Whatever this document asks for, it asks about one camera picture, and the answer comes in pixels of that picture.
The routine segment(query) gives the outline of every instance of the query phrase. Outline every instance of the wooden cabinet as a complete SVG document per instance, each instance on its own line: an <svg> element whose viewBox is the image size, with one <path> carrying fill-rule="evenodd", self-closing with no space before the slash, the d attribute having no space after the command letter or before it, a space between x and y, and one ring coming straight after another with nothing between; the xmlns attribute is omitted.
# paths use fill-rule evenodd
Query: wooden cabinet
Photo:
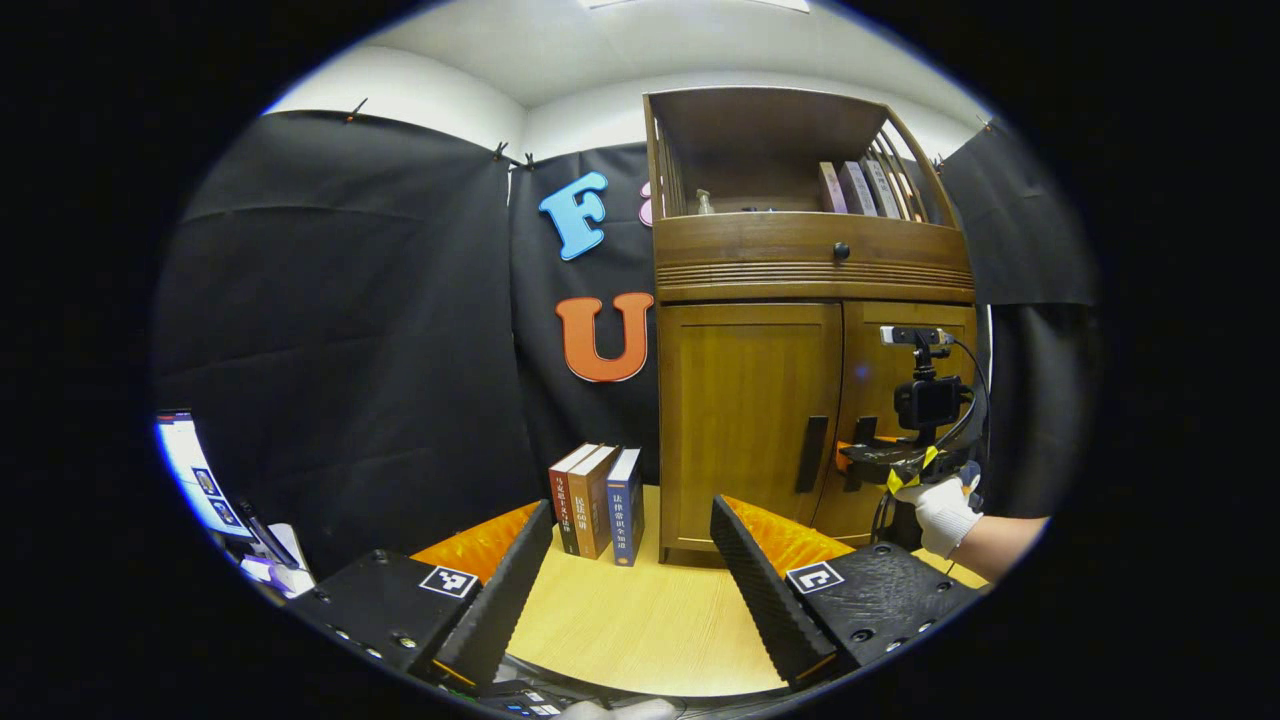
<svg viewBox="0 0 1280 720"><path fill-rule="evenodd" d="M877 434L914 436L892 405L911 379L911 350L883 346L879 327L942 327L970 347L977 336L964 236L937 176L892 110L851 97L686 90L646 95L645 115L663 561L718 559L718 493L867 542L883 491L846 482L836 442L851 442L867 415ZM893 137L923 182L897 172ZM896 201L914 219L820 211L818 163L864 155L899 178ZM716 214L692 214L698 190ZM973 384L956 352L936 361L940 377Z"/></svg>

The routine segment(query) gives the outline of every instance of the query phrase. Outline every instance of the black curtain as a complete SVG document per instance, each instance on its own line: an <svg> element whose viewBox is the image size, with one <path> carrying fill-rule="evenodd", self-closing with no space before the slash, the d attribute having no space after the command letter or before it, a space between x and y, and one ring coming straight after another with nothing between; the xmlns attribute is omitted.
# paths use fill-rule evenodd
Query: black curtain
<svg viewBox="0 0 1280 720"><path fill-rule="evenodd" d="M561 236L547 213L547 196L582 176L598 172L608 187L598 191L604 205L604 240L586 252L561 259ZM561 318L556 305L571 297L595 297L596 352L622 354L622 315L613 299L627 292L654 292L653 231L640 220L649 179L643 142L602 147L540 160L532 170L516 168L511 183L512 314L521 387L529 411L534 456L548 468L582 442L640 447L640 471L658 482L658 357L654 309L645 315L648 357L641 370L622 382L588 382L567 366Z"/></svg>
<svg viewBox="0 0 1280 720"><path fill-rule="evenodd" d="M975 448L983 510L1051 515L1084 454L1101 387L1098 269L1084 220L998 120L943 160L941 179L973 266L978 360L993 375L991 452Z"/></svg>
<svg viewBox="0 0 1280 720"><path fill-rule="evenodd" d="M406 123L259 118L182 218L155 297L156 402L316 574L531 502L507 163Z"/></svg>

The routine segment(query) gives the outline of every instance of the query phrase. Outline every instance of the white wall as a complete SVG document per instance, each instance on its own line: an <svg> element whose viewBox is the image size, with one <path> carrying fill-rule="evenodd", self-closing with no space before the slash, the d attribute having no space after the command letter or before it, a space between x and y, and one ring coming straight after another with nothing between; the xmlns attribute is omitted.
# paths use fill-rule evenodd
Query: white wall
<svg viewBox="0 0 1280 720"><path fill-rule="evenodd" d="M982 129L978 118L959 122L883 91L829 79L758 72L687 73L598 87L534 108L525 124L521 152L532 152L536 160L589 147L643 142L643 94L717 85L797 87L883 102L897 113L929 158L946 158ZM890 137L897 143L896 133Z"/></svg>
<svg viewBox="0 0 1280 720"><path fill-rule="evenodd" d="M339 110L369 97L361 114L390 118L461 137L484 147L521 146L527 111L480 79L415 53L357 46L317 68L268 113Z"/></svg>

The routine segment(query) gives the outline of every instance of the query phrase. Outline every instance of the orange letter u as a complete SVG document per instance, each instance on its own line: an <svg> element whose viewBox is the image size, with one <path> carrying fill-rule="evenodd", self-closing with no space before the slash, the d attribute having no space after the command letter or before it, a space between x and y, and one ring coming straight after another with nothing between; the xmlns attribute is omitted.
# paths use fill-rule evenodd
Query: orange letter u
<svg viewBox="0 0 1280 720"><path fill-rule="evenodd" d="M556 306L564 323L564 363L575 375L593 383L616 383L634 377L649 357L649 324L645 314L653 305L648 292L625 292L613 299L622 313L622 355L605 360L595 351L595 315L604 305L594 297L571 297Z"/></svg>

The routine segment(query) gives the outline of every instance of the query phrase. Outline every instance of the ceiling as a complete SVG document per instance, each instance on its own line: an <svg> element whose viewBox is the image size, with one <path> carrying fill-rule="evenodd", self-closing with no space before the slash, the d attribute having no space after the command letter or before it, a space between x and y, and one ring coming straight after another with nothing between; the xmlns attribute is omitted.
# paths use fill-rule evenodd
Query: ceiling
<svg viewBox="0 0 1280 720"><path fill-rule="evenodd" d="M453 0L364 44L431 58L527 109L628 79L754 70L870 87L966 126L984 114L846 10L809 5L805 14L749 0L632 0L594 10L579 0Z"/></svg>

